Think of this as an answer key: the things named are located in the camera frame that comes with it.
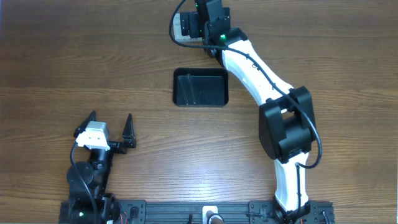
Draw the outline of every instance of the cable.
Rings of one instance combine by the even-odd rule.
[[[310,125],[310,129],[312,131],[312,134],[315,136],[315,139],[317,141],[317,145],[318,145],[318,156],[316,161],[310,165],[310,166],[306,166],[304,164],[301,163],[297,163],[300,167],[303,167],[304,169],[312,169],[314,167],[316,167],[322,158],[322,142],[320,139],[320,136],[318,134],[318,131],[315,127],[315,125],[312,123],[311,119],[308,117],[308,115],[301,109],[301,107],[299,106],[299,104],[289,95],[287,95],[286,93],[284,93],[280,88],[278,88],[276,86],[276,84],[274,82],[272,82],[271,78],[269,78],[268,74],[266,73],[266,71],[264,71],[264,69],[252,58],[250,57],[249,54],[245,54],[244,52],[240,51],[240,50],[236,50],[236,49],[232,49],[230,47],[220,47],[220,46],[215,46],[215,45],[190,45],[190,44],[183,44],[180,43],[178,41],[175,40],[175,38],[172,35],[172,26],[173,26],[173,19],[176,15],[176,13],[178,12],[178,10],[181,8],[182,4],[185,2],[186,0],[182,0],[180,2],[180,4],[175,8],[172,18],[170,20],[170,24],[169,24],[169,36],[172,39],[172,41],[174,43],[176,43],[177,45],[181,46],[181,47],[188,47],[188,48],[194,48],[194,49],[216,49],[216,50],[230,50],[232,52],[238,53],[240,55],[245,56],[247,59],[249,59],[250,61],[253,62],[254,66],[257,67],[258,70],[261,71],[262,74],[264,74],[265,78],[268,80],[268,82],[271,84],[271,86],[273,87],[273,89],[277,90],[282,96],[286,96],[286,98],[289,100],[289,102],[300,112],[300,114],[302,114],[304,116],[304,118],[308,121],[308,124]]]
[[[97,224],[97,204],[95,204],[94,198],[90,193],[90,190],[88,189],[88,186],[85,182],[85,180],[83,179],[83,177],[81,176],[79,170],[77,169],[75,160],[73,159],[73,153],[75,152],[75,149],[77,148],[77,142],[74,143],[74,145],[72,146],[72,150],[70,151],[70,163],[72,163],[72,166],[74,168],[75,174],[77,175],[77,177],[80,179],[80,181],[83,183],[88,197],[90,198],[91,204],[93,205],[93,210],[94,210],[94,224]]]

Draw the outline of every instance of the white plastic part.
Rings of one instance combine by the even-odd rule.
[[[106,129],[106,123],[90,121],[85,131],[77,136],[76,142],[79,147],[86,146],[88,149],[110,150],[111,148],[106,142],[107,138],[108,130]]]
[[[288,94],[289,89],[293,88],[288,83],[281,80],[257,55],[252,44],[248,40],[240,40],[228,47],[240,50],[245,54],[249,54],[268,74],[269,78],[280,88],[284,93]],[[273,90],[271,84],[266,77],[254,67],[253,62],[245,56],[230,50],[223,50],[224,67],[232,72],[249,90],[258,105],[266,103],[268,98],[273,100],[280,98],[282,95]]]
[[[276,172],[276,192],[275,198],[279,205],[287,212],[299,208],[299,198],[297,195],[297,170],[295,163],[305,164],[308,153],[300,153],[289,159],[288,163],[282,164],[278,159],[274,161]],[[305,191],[305,169],[300,168],[300,191],[301,206],[308,201]]]

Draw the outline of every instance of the wooden table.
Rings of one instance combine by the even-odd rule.
[[[91,110],[118,140],[133,114],[138,147],[116,155],[108,186],[119,198],[272,199],[274,163],[258,140],[258,106],[233,75],[224,108],[172,102],[176,68],[220,67],[169,39],[178,2],[2,1],[0,222],[58,221],[73,130]],[[337,223],[395,223],[398,1],[224,5],[269,66],[312,93],[324,153],[307,172],[310,199],[334,202]]]

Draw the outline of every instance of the wooden tabletop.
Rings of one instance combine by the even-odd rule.
[[[72,134],[91,110],[115,140],[133,115],[137,148],[116,155],[108,185],[118,198],[272,200],[258,106],[237,78],[229,76],[224,108],[172,102],[176,68],[220,67],[168,37],[178,3],[2,1],[0,222],[58,221]],[[337,223],[395,223],[398,1],[223,4],[276,74],[312,93],[324,153],[306,171],[310,199],[334,202]],[[77,150],[76,159],[88,153]]]

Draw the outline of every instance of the table surface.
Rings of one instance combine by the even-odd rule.
[[[91,110],[118,140],[133,115],[137,148],[116,155],[108,185],[118,198],[272,199],[258,106],[237,78],[224,108],[172,102],[176,68],[220,67],[169,39],[178,2],[2,1],[0,222],[57,222],[73,130]],[[398,1],[223,3],[269,66],[312,93],[324,153],[306,171],[310,199],[334,202],[337,223],[395,223]]]

